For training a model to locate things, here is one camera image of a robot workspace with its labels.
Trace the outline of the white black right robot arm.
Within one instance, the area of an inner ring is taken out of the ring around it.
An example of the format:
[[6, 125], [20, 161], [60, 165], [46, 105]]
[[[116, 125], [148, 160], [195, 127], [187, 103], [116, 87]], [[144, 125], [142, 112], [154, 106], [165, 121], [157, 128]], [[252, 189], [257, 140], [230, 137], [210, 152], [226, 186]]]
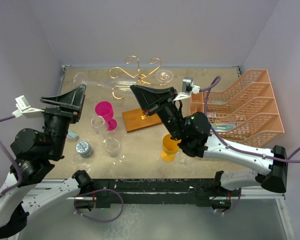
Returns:
[[215, 174], [212, 190], [216, 195], [255, 186], [279, 194], [287, 191], [288, 164], [284, 147], [251, 147], [211, 133], [213, 128], [203, 112], [183, 116], [182, 108], [176, 106], [177, 90], [173, 87], [155, 89], [133, 84], [130, 89], [143, 113], [146, 116], [158, 115], [184, 154], [243, 166], [235, 172], [219, 171]]

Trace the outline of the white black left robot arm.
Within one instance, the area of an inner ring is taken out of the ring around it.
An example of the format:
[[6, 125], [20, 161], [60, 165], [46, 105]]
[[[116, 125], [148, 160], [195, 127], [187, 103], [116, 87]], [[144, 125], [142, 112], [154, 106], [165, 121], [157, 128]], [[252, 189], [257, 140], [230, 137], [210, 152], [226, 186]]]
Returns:
[[61, 95], [42, 97], [40, 101], [50, 105], [45, 109], [31, 108], [24, 96], [16, 99], [18, 110], [12, 119], [37, 112], [43, 116], [44, 125], [42, 131], [22, 129], [10, 145], [15, 156], [9, 158], [12, 165], [0, 189], [0, 239], [18, 234], [28, 220], [58, 202], [93, 191], [89, 174], [78, 170], [56, 187], [25, 198], [54, 168], [51, 162], [64, 158], [68, 129], [80, 120], [85, 92], [86, 85], [82, 84]]

